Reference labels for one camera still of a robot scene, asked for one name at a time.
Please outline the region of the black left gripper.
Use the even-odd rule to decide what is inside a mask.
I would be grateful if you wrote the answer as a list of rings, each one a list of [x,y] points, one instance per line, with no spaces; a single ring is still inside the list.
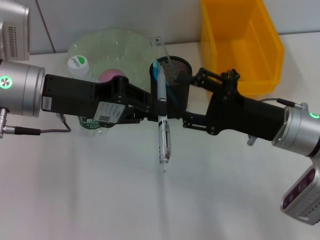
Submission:
[[[46,74],[41,94],[41,110],[86,117],[102,125],[139,124],[144,119],[157,122],[168,113],[167,102],[129,83],[124,76],[108,82],[92,82]]]

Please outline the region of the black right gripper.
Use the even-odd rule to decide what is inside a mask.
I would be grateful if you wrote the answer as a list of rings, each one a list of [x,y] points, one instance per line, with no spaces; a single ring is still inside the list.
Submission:
[[[285,110],[241,95],[236,88],[225,88],[221,75],[200,68],[196,75],[178,74],[177,82],[213,92],[206,115],[188,111],[169,113],[169,119],[181,119],[188,129],[218,135],[235,130],[253,137],[272,141],[285,121]]]

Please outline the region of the green plastic wrapper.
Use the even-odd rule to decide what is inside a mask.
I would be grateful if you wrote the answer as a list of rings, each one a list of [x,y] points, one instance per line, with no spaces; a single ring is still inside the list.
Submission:
[[[221,77],[224,79],[229,79],[235,81],[236,83],[240,79],[240,74],[234,69],[229,69],[226,72],[221,73]]]

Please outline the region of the silver white pen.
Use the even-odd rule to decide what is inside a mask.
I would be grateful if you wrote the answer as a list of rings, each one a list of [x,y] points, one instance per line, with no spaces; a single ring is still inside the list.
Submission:
[[[159,163],[162,165],[162,172],[166,173],[171,157],[171,138],[167,117],[166,77],[161,65],[158,66],[157,73],[157,104],[160,108],[158,113]]]

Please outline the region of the pink peach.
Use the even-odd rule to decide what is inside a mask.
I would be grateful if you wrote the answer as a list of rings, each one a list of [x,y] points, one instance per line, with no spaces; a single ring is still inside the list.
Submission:
[[[125,77],[126,75],[118,69],[115,68],[110,68],[105,70],[98,78],[99,83],[106,83],[112,80],[113,77],[116,76],[123,76]]]

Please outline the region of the transparent plastic ruler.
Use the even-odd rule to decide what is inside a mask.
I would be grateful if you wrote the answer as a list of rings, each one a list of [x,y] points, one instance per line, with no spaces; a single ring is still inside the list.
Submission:
[[[175,80],[178,77],[177,69],[174,66],[174,63],[166,49],[164,41],[160,36],[151,37],[148,39],[152,50],[156,56],[157,61],[160,65],[163,66],[164,71],[166,73],[166,82],[169,86],[173,86],[175,84]]]

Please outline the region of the green label water bottle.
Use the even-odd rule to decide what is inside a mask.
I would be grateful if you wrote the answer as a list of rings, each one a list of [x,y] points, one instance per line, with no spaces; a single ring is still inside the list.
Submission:
[[[72,78],[95,82],[95,77],[90,64],[85,56],[75,55],[67,61],[68,71]],[[106,135],[108,129],[100,127],[98,121],[92,118],[79,116],[79,124],[81,126],[81,134],[87,137]]]

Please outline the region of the black mesh pen cup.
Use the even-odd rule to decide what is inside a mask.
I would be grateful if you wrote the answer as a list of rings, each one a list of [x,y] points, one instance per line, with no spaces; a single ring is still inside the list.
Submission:
[[[177,70],[177,76],[181,72],[186,72],[187,74],[192,75],[193,70],[191,65],[185,59],[178,56],[170,56],[174,66]],[[190,85],[185,83],[178,83],[176,78],[174,85],[166,85],[166,94],[167,94],[167,117],[169,113],[181,113],[186,111],[188,106],[189,99],[189,90]]]

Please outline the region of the translucent green fruit bowl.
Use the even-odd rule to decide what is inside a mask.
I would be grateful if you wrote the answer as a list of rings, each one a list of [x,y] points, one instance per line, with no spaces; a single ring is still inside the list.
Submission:
[[[71,77],[68,62],[84,57],[92,77],[97,82],[106,71],[117,70],[129,82],[151,91],[149,68],[156,59],[148,38],[131,30],[109,27],[89,33],[74,42],[64,60],[64,72]]]

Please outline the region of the yellow plastic bin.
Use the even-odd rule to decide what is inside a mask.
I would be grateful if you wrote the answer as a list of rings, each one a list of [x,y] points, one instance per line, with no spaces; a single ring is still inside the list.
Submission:
[[[235,69],[245,96],[266,95],[281,81],[284,45],[263,0],[201,0],[204,67]]]

